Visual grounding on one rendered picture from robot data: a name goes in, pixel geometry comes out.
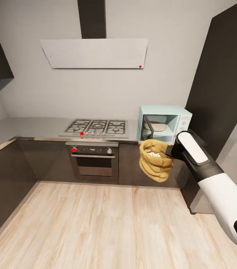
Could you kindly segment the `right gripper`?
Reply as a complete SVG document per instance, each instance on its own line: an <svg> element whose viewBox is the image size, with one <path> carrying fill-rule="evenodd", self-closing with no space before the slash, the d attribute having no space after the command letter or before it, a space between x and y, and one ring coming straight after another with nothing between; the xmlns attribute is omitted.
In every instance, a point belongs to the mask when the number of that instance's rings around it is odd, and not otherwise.
<svg viewBox="0 0 237 269"><path fill-rule="evenodd" d="M178 159L178 160L181 160L181 161L184 161L181 157L181 155L177 155L173 149L174 146L170 146L168 145L167 146L167 149L165 151L165 155L169 156L169 157L173 157L174 159Z"/></svg>

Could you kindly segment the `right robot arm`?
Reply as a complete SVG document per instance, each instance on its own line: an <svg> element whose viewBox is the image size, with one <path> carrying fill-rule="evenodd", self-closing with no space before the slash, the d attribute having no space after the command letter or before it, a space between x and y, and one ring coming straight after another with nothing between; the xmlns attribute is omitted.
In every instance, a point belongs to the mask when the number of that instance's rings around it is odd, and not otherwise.
<svg viewBox="0 0 237 269"><path fill-rule="evenodd" d="M184 161L229 239L237 245L237 186L189 132L176 135L165 155Z"/></svg>

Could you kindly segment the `microwave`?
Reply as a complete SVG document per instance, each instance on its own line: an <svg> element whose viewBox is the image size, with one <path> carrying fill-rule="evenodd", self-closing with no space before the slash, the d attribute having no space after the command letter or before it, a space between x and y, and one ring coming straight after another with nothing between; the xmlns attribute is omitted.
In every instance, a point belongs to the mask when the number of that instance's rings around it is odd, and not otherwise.
<svg viewBox="0 0 237 269"><path fill-rule="evenodd" d="M193 114L179 105L140 105L139 127L143 141L155 135L187 131Z"/></svg>

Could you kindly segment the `popcorn bag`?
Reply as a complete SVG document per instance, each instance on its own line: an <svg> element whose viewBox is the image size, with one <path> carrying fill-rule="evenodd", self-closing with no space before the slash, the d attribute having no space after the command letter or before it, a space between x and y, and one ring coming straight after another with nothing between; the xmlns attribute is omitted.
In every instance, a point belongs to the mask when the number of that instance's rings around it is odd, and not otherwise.
<svg viewBox="0 0 237 269"><path fill-rule="evenodd" d="M165 155L168 144L164 141L151 139L140 145L140 168L151 179L164 182L169 178L169 171L173 168L173 157ZM158 154L158 156L151 155Z"/></svg>

